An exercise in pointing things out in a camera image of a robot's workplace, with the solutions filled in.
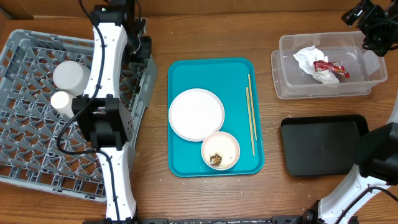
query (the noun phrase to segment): wooden table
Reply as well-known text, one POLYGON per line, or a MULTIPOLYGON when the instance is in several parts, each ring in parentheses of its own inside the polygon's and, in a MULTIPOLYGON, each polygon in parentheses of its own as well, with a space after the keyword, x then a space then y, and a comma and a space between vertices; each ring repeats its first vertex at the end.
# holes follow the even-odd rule
MULTIPOLYGON (((141 218, 266 218, 300 215, 328 195, 344 176, 291 178, 285 169, 279 126, 284 118, 361 114, 370 129, 388 120, 398 90, 398 51, 386 56, 385 83, 367 96, 280 100, 271 75, 271 53, 287 34, 354 31, 344 12, 150 17, 148 34, 159 76, 137 140, 131 175, 141 218), (256 71, 265 165, 256 175, 182 179, 167 163, 167 70, 177 60, 245 57, 256 71)), ((86 19, 7 21, 1 45, 14 29, 92 39, 86 19)), ((398 188, 391 188, 398 194, 398 188)), ((398 205, 379 194, 359 212, 361 223, 397 223, 398 205)), ((104 218, 105 204, 0 184, 0 223, 81 223, 104 218)))

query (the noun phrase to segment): clear plastic bin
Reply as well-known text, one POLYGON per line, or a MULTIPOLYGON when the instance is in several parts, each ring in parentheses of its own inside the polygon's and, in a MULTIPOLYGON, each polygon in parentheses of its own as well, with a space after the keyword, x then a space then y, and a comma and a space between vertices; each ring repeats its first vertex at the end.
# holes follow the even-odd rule
POLYGON ((281 99, 367 95, 387 80, 384 59, 362 48, 362 32, 285 35, 271 55, 276 94, 281 99), (350 77, 336 75, 339 83, 322 84, 305 73, 293 54, 315 45, 329 62, 341 62, 350 77))

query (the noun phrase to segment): dish rack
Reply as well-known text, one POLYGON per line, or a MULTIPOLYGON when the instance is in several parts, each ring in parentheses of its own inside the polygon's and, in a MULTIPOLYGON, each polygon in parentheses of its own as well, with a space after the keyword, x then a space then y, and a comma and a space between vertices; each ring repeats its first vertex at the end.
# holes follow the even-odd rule
MULTIPOLYGON (((91 69, 94 41, 15 30, 0 55, 0 181, 90 200, 105 201, 103 176, 94 154, 70 156, 57 150, 56 138, 69 120, 50 105, 58 90, 53 71, 73 60, 91 69)), ((157 76, 153 58, 123 67, 120 99, 133 117, 129 170, 144 110, 157 76)), ((68 151, 89 150, 74 123, 62 138, 68 151)))

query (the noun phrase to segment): teal tray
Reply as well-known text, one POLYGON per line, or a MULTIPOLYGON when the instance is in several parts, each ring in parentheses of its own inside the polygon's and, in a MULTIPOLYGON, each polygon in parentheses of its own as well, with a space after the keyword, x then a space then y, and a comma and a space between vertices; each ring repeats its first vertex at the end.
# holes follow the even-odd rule
POLYGON ((202 142, 190 142, 180 138, 168 126, 169 167, 179 177, 204 177, 217 175, 255 174, 264 165, 259 103, 253 64, 245 58, 221 58, 184 60, 169 68, 168 108, 178 94, 191 88, 213 92, 223 103, 225 120, 221 131, 232 134, 241 148, 239 161, 229 170, 219 171, 208 167, 200 153, 202 142), (256 116, 256 156, 253 156, 249 129, 246 87, 251 75, 254 114, 256 116))

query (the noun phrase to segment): wooden chopstick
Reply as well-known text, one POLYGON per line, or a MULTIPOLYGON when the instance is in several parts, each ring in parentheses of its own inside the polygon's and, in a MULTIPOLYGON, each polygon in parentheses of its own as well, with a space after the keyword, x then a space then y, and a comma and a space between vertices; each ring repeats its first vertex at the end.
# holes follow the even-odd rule
POLYGON ((251 113, 253 114, 253 126, 254 126, 254 136, 256 137, 257 141, 257 129, 256 129, 256 118, 254 117, 254 107, 253 107, 253 93, 251 91, 251 81, 250 81, 250 74, 249 77, 249 89, 250 89, 250 100, 251 100, 251 113))
POLYGON ((249 88, 248 87, 246 87, 246 98, 248 100, 248 113, 249 113, 249 124, 250 124, 251 148, 253 150, 253 156, 256 156, 256 152, 254 151, 253 126, 251 124, 250 99, 249 99, 249 88))

